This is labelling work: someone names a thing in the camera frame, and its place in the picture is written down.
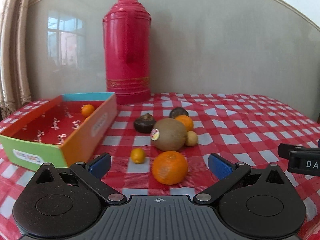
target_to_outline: black device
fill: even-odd
[[[320,176],[320,148],[280,143],[278,155],[289,160],[288,172]]]
[[[287,239],[297,233],[306,208],[277,164],[251,169],[217,154],[209,169],[220,179],[196,194],[129,200],[100,179],[109,154],[70,168],[44,163],[13,206],[21,240],[73,239]]]

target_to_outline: orange box side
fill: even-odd
[[[87,162],[117,115],[116,96],[103,102],[60,146],[67,165]]]
[[[58,96],[49,102],[39,106],[36,109],[32,109],[29,113],[18,119],[13,124],[10,124],[7,128],[5,128],[0,134],[8,137],[12,137],[15,133],[17,133],[22,127],[26,126],[28,123],[38,118],[41,114],[48,111],[52,107],[60,104],[62,102],[62,96]]]

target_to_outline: silver pin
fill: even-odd
[[[113,193],[111,195],[108,196],[108,199],[110,201],[121,201],[124,199],[124,196],[122,194],[119,194],[119,193]]]
[[[196,196],[196,199],[199,201],[209,201],[211,196],[207,193],[200,193]]]

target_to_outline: box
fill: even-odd
[[[57,168],[87,162],[117,115],[115,93],[64,94],[38,102],[0,124],[9,160],[33,171],[46,162]],[[95,111],[85,119],[81,107],[87,104]]]

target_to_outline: checkered tablecloth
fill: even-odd
[[[6,123],[15,122],[14,119],[42,102],[31,103],[9,116],[0,123],[0,130]],[[152,114],[156,120],[162,119],[177,106],[187,109],[192,117],[199,145],[180,150],[188,161],[189,172],[182,183],[166,186],[159,184],[150,173],[153,160],[160,151],[150,146],[147,134],[134,130],[133,121],[145,113]],[[317,123],[288,105],[258,95],[163,93],[154,95],[144,104],[118,108],[118,116],[93,156],[104,152],[112,156],[111,170],[102,179],[111,187],[128,197],[131,194],[188,194],[192,197],[217,181],[208,170],[210,153],[219,153],[233,163],[241,161],[256,168],[264,168],[271,162],[277,163],[307,208],[307,219],[300,236],[318,239],[320,178],[288,173],[287,160],[277,154],[280,142],[317,147],[320,138],[320,126]],[[145,163],[134,164],[130,160],[130,152],[135,147],[145,150]],[[20,234],[12,218],[12,206],[34,173],[10,163],[3,150],[0,151],[0,158],[0,233],[4,238],[13,240],[19,238]]]

